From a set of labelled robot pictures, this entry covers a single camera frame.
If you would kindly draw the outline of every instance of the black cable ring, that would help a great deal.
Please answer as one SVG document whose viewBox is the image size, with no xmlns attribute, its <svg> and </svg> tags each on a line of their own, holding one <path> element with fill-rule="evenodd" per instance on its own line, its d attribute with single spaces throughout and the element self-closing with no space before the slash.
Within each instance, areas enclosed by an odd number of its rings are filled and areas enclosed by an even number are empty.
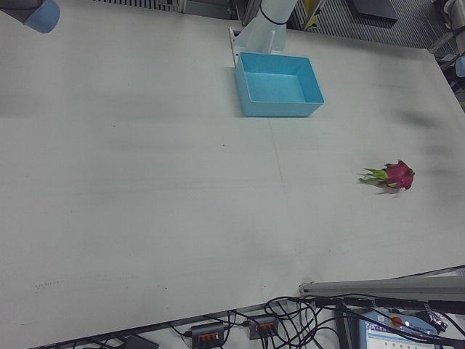
<svg viewBox="0 0 465 349">
<path fill-rule="evenodd" d="M 271 23 L 273 24 L 276 24 L 276 25 L 285 25 L 287 23 L 287 21 L 283 22 L 283 23 L 279 23 L 279 22 L 276 22 L 274 20 L 272 20 L 271 18 L 269 18 L 268 16 L 266 16 L 266 14 L 264 13 L 263 9 L 262 9 L 262 3 L 260 2 L 260 12 L 262 13 L 263 17 L 265 17 L 267 20 L 269 20 Z"/>
</svg>

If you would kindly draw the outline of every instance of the metal profile bar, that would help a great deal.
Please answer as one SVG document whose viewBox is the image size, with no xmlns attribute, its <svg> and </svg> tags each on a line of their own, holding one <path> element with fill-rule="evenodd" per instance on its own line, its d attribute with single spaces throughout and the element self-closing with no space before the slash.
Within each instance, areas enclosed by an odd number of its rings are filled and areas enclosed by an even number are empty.
<svg viewBox="0 0 465 349">
<path fill-rule="evenodd" d="M 315 16 L 315 14 L 317 13 L 317 11 L 318 11 L 319 9 L 321 9 L 321 7 L 323 7 L 323 5 L 324 5 L 325 3 L 326 3 L 326 0 L 320 0 L 320 2 L 317 3 L 317 4 L 313 7 L 311 13 L 309 13 L 309 14 L 307 15 L 307 18 L 306 18 L 305 21 L 302 23 L 302 26 L 300 27 L 300 30 L 301 30 L 301 31 L 304 31 L 304 30 L 305 30 L 305 28 L 309 25 L 310 21 L 312 20 L 313 16 Z"/>
<path fill-rule="evenodd" d="M 302 284 L 301 296 L 334 297 L 340 294 L 370 294 L 407 300 L 465 302 L 465 276 L 398 278 Z"/>
<path fill-rule="evenodd" d="M 177 11 L 186 13 L 187 0 L 177 0 Z"/>
<path fill-rule="evenodd" d="M 452 32 L 448 31 L 447 33 L 444 33 L 438 40 L 436 40 L 435 43 L 433 43 L 433 45 L 431 45 L 429 48 L 428 48 L 428 52 L 429 53 L 435 53 L 438 49 L 440 49 L 441 47 L 443 47 L 446 43 L 449 42 L 449 40 L 451 40 L 453 37 L 453 34 Z"/>
<path fill-rule="evenodd" d="M 246 15 L 244 16 L 244 20 L 242 25 L 245 27 L 250 23 L 252 19 L 256 17 L 256 14 L 259 11 L 260 3 L 262 0 L 250 0 L 247 5 Z"/>
</svg>

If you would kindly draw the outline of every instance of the outlet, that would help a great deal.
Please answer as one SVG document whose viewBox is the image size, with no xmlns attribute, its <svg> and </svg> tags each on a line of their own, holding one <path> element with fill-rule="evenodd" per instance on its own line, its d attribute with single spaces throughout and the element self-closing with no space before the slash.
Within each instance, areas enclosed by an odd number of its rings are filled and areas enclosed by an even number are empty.
<svg viewBox="0 0 465 349">
<path fill-rule="evenodd" d="M 225 341 L 225 328 L 222 323 L 193 326 L 192 349 L 221 347 Z"/>
<path fill-rule="evenodd" d="M 251 316 L 248 321 L 248 330 L 250 340 L 275 336 L 278 330 L 278 318 L 271 315 Z"/>
</svg>

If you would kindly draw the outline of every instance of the black cable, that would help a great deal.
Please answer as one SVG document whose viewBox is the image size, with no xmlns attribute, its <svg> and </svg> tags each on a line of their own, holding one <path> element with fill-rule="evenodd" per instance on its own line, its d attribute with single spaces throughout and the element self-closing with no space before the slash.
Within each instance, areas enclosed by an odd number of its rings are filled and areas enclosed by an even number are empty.
<svg viewBox="0 0 465 349">
<path fill-rule="evenodd" d="M 277 303 L 278 303 L 279 308 L 283 311 L 283 313 L 286 313 L 286 311 L 284 310 L 284 308 L 283 308 L 283 306 L 281 305 L 281 303 L 280 303 L 279 301 L 278 301 Z M 297 336 L 298 336 L 297 338 L 299 338 L 299 342 L 300 342 L 300 341 L 301 341 L 301 337 L 300 337 L 299 330 L 297 329 L 296 324 L 292 321 L 290 315 L 288 315 L 288 320 L 291 322 L 292 327 L 296 330 L 296 334 L 297 334 Z"/>
<path fill-rule="evenodd" d="M 328 309 L 328 310 L 333 310 L 332 308 L 327 308 L 327 307 L 322 307 L 322 308 L 325 308 L 325 309 Z M 400 330 L 397 330 L 397 329 L 394 329 L 390 326 L 387 326 L 385 324 L 382 324 L 381 322 L 378 322 L 378 321 L 374 321 L 373 319 L 371 318 L 367 318 L 366 316 L 363 316 L 363 315 L 360 315 L 358 313 L 355 313 L 349 309 L 347 310 L 343 310 L 345 313 L 349 313 L 351 316 L 336 316 L 334 318 L 330 318 L 328 320 L 325 320 L 323 321 L 320 325 L 322 324 L 325 324 L 325 323 L 328 323 L 329 321 L 333 321 L 333 320 L 336 320 L 338 318 L 356 318 L 356 319 L 359 319 L 359 320 L 364 320 L 364 321 L 367 321 L 367 322 L 370 322 L 372 324 L 375 324 L 375 325 L 378 325 L 384 329 L 387 329 L 388 331 L 394 333 L 394 334 L 398 334 L 399 336 L 407 339 L 407 340 L 411 340 L 413 342 L 418 342 L 418 343 L 424 343 L 424 344 L 435 344 L 435 345 L 449 345 L 450 343 L 450 338 L 444 338 L 444 337 L 438 337 L 438 338 L 433 338 L 431 335 L 429 336 L 420 336 L 420 335 L 417 335 L 417 334 L 413 334 L 413 333 L 407 333 L 407 332 L 404 332 L 404 331 L 400 331 Z"/>
<path fill-rule="evenodd" d="M 266 348 L 264 347 L 264 339 L 263 339 L 262 336 L 260 336 L 260 342 L 262 343 L 262 348 L 263 348 L 263 349 L 266 349 Z"/>
<path fill-rule="evenodd" d="M 308 310 L 308 309 L 310 309 L 310 310 L 314 313 L 314 315 L 315 315 L 314 320 L 315 320 L 315 323 L 318 325 L 318 320 L 316 319 L 316 313 L 315 313 L 315 311 L 314 311 L 311 307 L 307 307 L 307 310 Z M 308 332 L 310 333 L 311 331 L 309 331 L 308 329 L 309 329 L 309 327 L 310 327 L 310 325 L 311 325 L 312 322 L 313 322 L 313 319 L 312 319 L 311 321 L 308 321 L 308 322 L 307 322 L 307 325 L 305 325 L 304 328 L 301 329 L 300 333 L 303 334 L 304 331 L 308 331 Z M 301 346 L 300 343 L 297 343 L 297 344 L 293 344 L 293 343 L 292 343 L 297 337 L 298 337 L 298 336 L 297 336 L 297 334 L 296 334 L 296 335 L 294 335 L 292 338 L 290 338 L 289 341 L 282 341 L 282 340 L 281 340 L 281 341 L 283 342 L 283 344 L 277 346 L 276 349 L 281 349 L 282 347 L 285 347 L 286 345 L 288 345 L 290 348 L 291 348 L 291 347 L 299 348 L 299 347 Z"/>
<path fill-rule="evenodd" d="M 356 294 L 356 295 L 361 295 L 363 297 L 375 297 L 375 296 L 369 295 L 369 294 Z M 270 300 L 267 304 L 270 304 L 271 302 L 276 301 L 276 300 L 290 300 L 290 301 L 293 301 L 293 302 L 303 302 L 303 303 L 309 305 L 309 304 L 311 304 L 311 302 L 314 302 L 315 300 L 321 300 L 321 299 L 322 299 L 322 297 L 316 297 L 314 299 L 309 299 L 309 300 L 308 299 L 299 299 L 299 298 L 295 298 L 295 297 L 277 297 L 274 300 Z M 331 310 L 331 311 L 333 310 L 333 308 L 327 308 L 327 307 L 322 307 L 322 308 L 326 308 L 326 309 Z M 316 315 L 314 310 L 311 307 L 308 307 L 308 309 L 312 310 L 312 312 L 314 313 L 314 316 Z M 357 313 L 353 313 L 353 316 L 346 316 L 346 318 L 357 318 L 357 319 L 362 319 L 362 320 L 365 320 L 365 321 L 368 321 L 368 322 L 371 322 L 371 323 L 376 323 L 377 322 L 377 321 L 373 321 L 373 320 L 371 320 L 369 318 L 366 318 L 365 316 L 361 316 L 360 314 L 357 314 Z M 332 321 L 334 319 L 337 319 L 337 317 L 328 319 L 327 321 L 324 321 L 324 323 Z M 384 327 L 385 329 L 388 329 L 389 331 L 391 331 L 393 333 L 396 333 L 396 334 L 400 335 L 401 337 L 404 337 L 405 339 L 416 341 L 416 342 L 434 342 L 434 343 L 431 343 L 431 344 L 437 344 L 437 342 L 439 340 L 439 338 L 433 338 L 432 336 L 422 337 L 422 336 L 418 336 L 418 335 L 414 335 L 414 334 L 407 334 L 404 331 L 398 331 L 396 329 L 392 329 L 392 328 L 390 328 L 390 327 L 388 327 L 388 326 L 386 326 L 384 324 L 380 324 L 380 323 L 378 323 L 378 325 L 380 325 L 381 327 Z M 314 339 L 315 329 L 313 329 L 308 335 L 305 336 L 303 342 L 311 342 Z M 295 346 L 291 342 L 286 342 L 286 341 L 283 341 L 283 342 L 285 344 L 289 344 L 290 347 Z"/>
<path fill-rule="evenodd" d="M 242 324 L 236 324 L 235 322 L 222 320 L 220 318 L 215 318 L 215 317 L 210 316 L 210 315 L 202 315 L 201 318 L 207 318 L 209 320 L 215 320 L 215 321 L 218 321 L 218 322 L 222 322 L 223 324 L 228 324 L 229 326 L 240 326 L 240 325 L 242 325 Z"/>
<path fill-rule="evenodd" d="M 101 348 L 114 349 L 115 347 L 112 347 L 111 345 L 107 345 L 108 340 L 110 340 L 110 338 L 107 338 L 107 340 L 105 341 L 105 343 L 101 343 L 101 342 L 98 342 L 98 341 L 96 341 L 96 340 L 90 339 L 89 342 L 90 342 L 90 343 L 97 344 L 97 345 L 100 345 L 100 348 L 98 348 L 98 349 L 101 349 Z"/>
<path fill-rule="evenodd" d="M 184 344 L 186 344 L 186 347 L 189 347 L 189 345 L 187 345 L 186 343 L 186 339 L 184 338 L 185 337 L 185 333 L 181 333 L 180 331 L 178 331 L 171 323 L 168 323 L 168 326 L 171 327 L 171 329 L 173 329 L 173 331 L 175 331 L 182 339 L 182 341 L 184 342 Z"/>
<path fill-rule="evenodd" d="M 269 333 L 270 339 L 271 339 L 271 344 L 273 346 L 273 349 L 276 349 L 276 343 L 275 343 L 275 339 L 274 339 L 275 333 L 274 332 L 276 332 L 276 331 L 273 331 L 272 328 L 268 329 L 268 333 Z"/>
<path fill-rule="evenodd" d="M 339 341 L 339 345 L 342 344 L 342 341 L 341 341 L 341 336 L 339 335 L 339 333 L 337 333 L 337 331 L 331 327 L 327 327 L 327 326 L 322 326 L 322 327 L 319 327 L 317 329 L 317 331 L 320 331 L 321 329 L 329 329 L 330 331 L 332 331 L 334 334 L 336 334 L 337 336 L 337 340 Z"/>
<path fill-rule="evenodd" d="M 463 336 L 465 336 L 465 331 L 462 329 L 448 314 L 446 313 L 440 313 L 442 316 L 444 316 L 447 320 L 449 320 L 452 325 L 460 332 L 462 333 Z"/>
<path fill-rule="evenodd" d="M 229 338 L 230 332 L 231 332 L 231 328 L 234 326 L 234 325 L 232 325 L 232 324 L 235 324 L 236 318 L 237 318 L 237 315 L 234 314 L 234 320 L 231 322 L 231 313 L 230 313 L 229 310 L 227 311 L 227 322 L 228 322 L 230 325 L 229 325 L 228 328 L 227 328 L 227 332 L 226 332 L 226 335 L 225 335 L 225 339 L 223 340 L 222 345 L 224 345 L 224 344 L 226 343 L 227 339 Z"/>
<path fill-rule="evenodd" d="M 184 336 L 184 334 L 178 331 L 171 323 L 168 323 L 168 326 L 170 326 L 173 329 L 173 331 L 175 331 L 179 336 Z"/>
<path fill-rule="evenodd" d="M 315 345 L 318 347 L 318 349 L 325 349 L 321 346 L 320 342 L 316 340 L 316 338 L 313 340 L 313 342 L 315 342 Z"/>
<path fill-rule="evenodd" d="M 391 318 L 391 317 L 388 316 L 387 314 L 382 313 L 381 311 L 379 311 L 379 310 L 377 310 L 377 309 L 375 309 L 375 308 L 370 308 L 370 309 L 371 309 L 372 311 L 374 311 L 375 313 L 378 313 L 379 315 L 385 316 L 385 317 L 387 317 L 387 318 Z M 408 329 L 411 330 L 411 331 L 415 331 L 415 332 L 424 334 L 425 336 L 441 337 L 441 336 L 437 336 L 436 334 L 426 333 L 426 332 L 424 332 L 424 331 L 421 331 L 420 329 L 414 329 L 413 327 L 409 327 L 409 326 L 407 326 L 406 324 L 404 324 L 404 323 L 402 322 L 402 320 L 401 320 L 400 322 L 399 322 L 399 321 L 396 321 L 396 324 L 401 325 L 401 326 L 404 326 L 404 327 L 408 328 Z"/>
</svg>

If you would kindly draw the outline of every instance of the metal grating floor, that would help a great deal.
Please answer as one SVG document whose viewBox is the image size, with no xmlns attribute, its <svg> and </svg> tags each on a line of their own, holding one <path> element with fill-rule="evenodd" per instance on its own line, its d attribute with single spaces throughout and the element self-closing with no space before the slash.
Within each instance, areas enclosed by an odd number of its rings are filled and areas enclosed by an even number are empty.
<svg viewBox="0 0 465 349">
<path fill-rule="evenodd" d="M 375 20 L 354 18 L 345 0 L 327 0 L 318 17 L 318 26 L 308 31 L 406 47 L 428 48 L 445 29 L 437 22 L 431 0 L 391 0 L 399 20 L 391 27 Z M 291 20 L 302 20 L 299 1 Z M 455 54 L 456 43 L 449 41 L 438 52 Z"/>
<path fill-rule="evenodd" d="M 94 0 L 109 4 L 142 7 L 144 9 L 159 9 L 161 11 L 177 11 L 176 0 Z"/>
</svg>

